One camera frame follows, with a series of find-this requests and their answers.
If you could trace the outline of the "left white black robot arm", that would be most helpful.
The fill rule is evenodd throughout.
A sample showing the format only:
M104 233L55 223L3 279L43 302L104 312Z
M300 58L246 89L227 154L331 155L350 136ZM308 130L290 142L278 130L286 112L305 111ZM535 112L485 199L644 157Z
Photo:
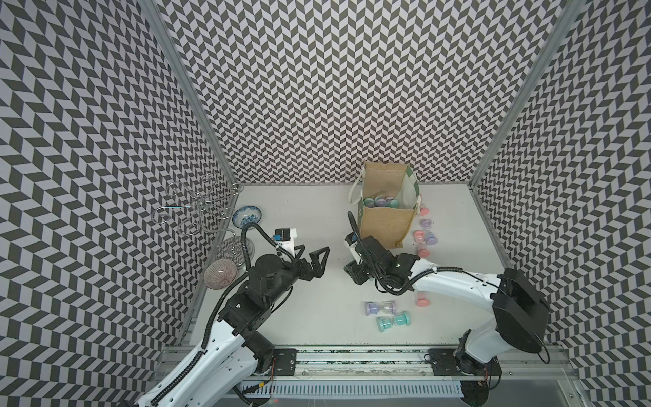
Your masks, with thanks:
M271 369L275 346L258 329L272 308L298 280L311 281L325 273L330 249L310 253L309 259L284 249L265 254L235 281L237 292L220 300L212 311L201 342L176 368L134 406L213 406L254 373Z

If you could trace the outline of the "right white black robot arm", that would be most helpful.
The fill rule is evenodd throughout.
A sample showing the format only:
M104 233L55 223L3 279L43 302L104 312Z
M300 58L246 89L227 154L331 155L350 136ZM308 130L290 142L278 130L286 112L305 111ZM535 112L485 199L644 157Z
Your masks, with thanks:
M354 283L373 281L379 292L395 297L442 295L488 314L482 325L464 331L455 348L428 353L435 375L498 375L498 356L512 349L550 361L544 340L550 305L523 272L507 268L500 274L486 274L438 266L414 254L394 255L374 237L361 239L356 232L344 242L353 256L344 271Z

